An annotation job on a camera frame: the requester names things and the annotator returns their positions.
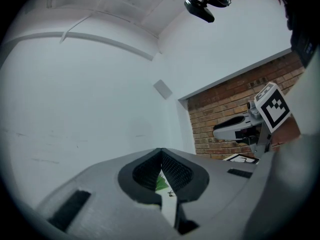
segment white wall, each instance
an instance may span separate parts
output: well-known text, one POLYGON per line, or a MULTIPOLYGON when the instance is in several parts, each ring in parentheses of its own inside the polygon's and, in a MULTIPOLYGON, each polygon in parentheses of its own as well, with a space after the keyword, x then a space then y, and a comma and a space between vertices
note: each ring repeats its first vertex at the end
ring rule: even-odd
MULTIPOLYGON (((155 84, 161 79, 168 85, 168 78, 165 78, 164 76, 170 76, 170 66, 165 57, 160 53, 157 53, 149 71, 149 81, 152 84, 155 84)), ((173 87, 174 86, 169 85, 169 88, 175 91, 165 100, 169 140, 164 147, 195 154, 195 140, 193 137, 187 101, 178 100, 177 89, 174 89, 173 87)))
POLYGON ((291 47, 285 9, 277 0, 232 0, 227 8, 209 9, 214 23, 185 10, 159 36, 169 67, 159 77, 177 99, 253 69, 291 47))
POLYGON ((19 42, 0 70, 2 148, 35 207, 86 167, 168 143, 151 61, 100 42, 19 42))
POLYGON ((149 60, 159 51, 158 39, 140 27, 112 15, 79 9, 41 9, 28 14, 21 12, 12 22, 2 45, 17 39, 62 37, 66 31, 67 37, 112 44, 149 60))

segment gray plastic surface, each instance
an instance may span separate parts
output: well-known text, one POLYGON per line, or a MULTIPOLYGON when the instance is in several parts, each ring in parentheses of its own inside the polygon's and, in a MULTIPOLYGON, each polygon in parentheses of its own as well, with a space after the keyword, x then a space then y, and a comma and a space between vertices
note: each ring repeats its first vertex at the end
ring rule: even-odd
POLYGON ((172 239, 179 236, 158 205, 133 201, 119 186, 120 169, 151 152, 141 151, 95 164, 45 198, 37 211, 50 218, 76 190, 91 193, 66 233, 82 239, 172 239))
MULTIPOLYGON (((118 184, 119 170, 152 150, 89 167, 49 195, 38 212, 48 219, 72 192, 85 190, 92 196, 66 234, 51 226, 56 236, 65 236, 59 239, 263 238, 283 225, 310 194, 320 166, 315 147, 319 147, 319 136, 304 137, 281 147, 277 154, 265 153, 257 165, 207 159, 170 149, 209 174, 209 184, 199 199, 181 204, 186 219, 198 224, 198 228, 184 235, 170 227, 157 205, 135 202, 118 184), (252 176, 230 174, 231 168, 252 172, 252 176)), ((40 221, 39 230, 48 230, 49 223, 40 221)))

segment black slot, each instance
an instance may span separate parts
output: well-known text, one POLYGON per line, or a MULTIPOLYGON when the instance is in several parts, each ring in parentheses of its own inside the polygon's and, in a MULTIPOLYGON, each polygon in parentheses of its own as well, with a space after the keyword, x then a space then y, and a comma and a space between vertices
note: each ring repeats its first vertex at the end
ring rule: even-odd
POLYGON ((126 164, 118 174, 119 186, 132 200, 161 207, 161 195, 155 193, 161 161, 162 151, 160 148, 156 148, 126 164))
POLYGON ((60 209, 48 219, 48 222, 65 232, 90 196, 91 194, 89 192, 77 190, 60 209))
POLYGON ((177 203, 174 228, 178 230, 181 235, 184 235, 198 227, 199 225, 194 221, 187 220, 181 204, 177 203))
POLYGON ((244 177, 244 178, 247 178, 247 179, 250 179, 250 177, 252 175, 252 172, 245 171, 245 170, 233 169, 233 168, 229 169, 228 173, 229 174, 233 174, 233 175, 237 175, 237 176, 240 176, 240 177, 244 177))

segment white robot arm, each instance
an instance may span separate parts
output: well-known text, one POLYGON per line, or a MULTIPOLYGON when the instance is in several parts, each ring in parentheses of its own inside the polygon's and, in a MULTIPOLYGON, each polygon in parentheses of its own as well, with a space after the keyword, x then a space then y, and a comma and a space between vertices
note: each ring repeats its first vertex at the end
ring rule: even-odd
POLYGON ((268 152, 272 134, 291 115, 284 94, 273 82, 269 82, 247 103, 248 110, 213 128, 218 140, 236 141, 250 145, 255 157, 268 152))

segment black mesh insert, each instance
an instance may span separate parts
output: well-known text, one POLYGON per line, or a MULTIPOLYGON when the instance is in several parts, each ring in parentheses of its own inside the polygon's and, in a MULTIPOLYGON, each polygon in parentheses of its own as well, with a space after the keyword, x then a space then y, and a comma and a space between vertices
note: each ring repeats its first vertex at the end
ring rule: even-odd
POLYGON ((138 165, 132 173, 135 182, 151 191, 156 191, 157 178, 161 170, 162 154, 152 156, 138 165))
POLYGON ((194 176, 189 167, 166 153, 162 154, 162 171, 175 193, 189 184, 194 176))

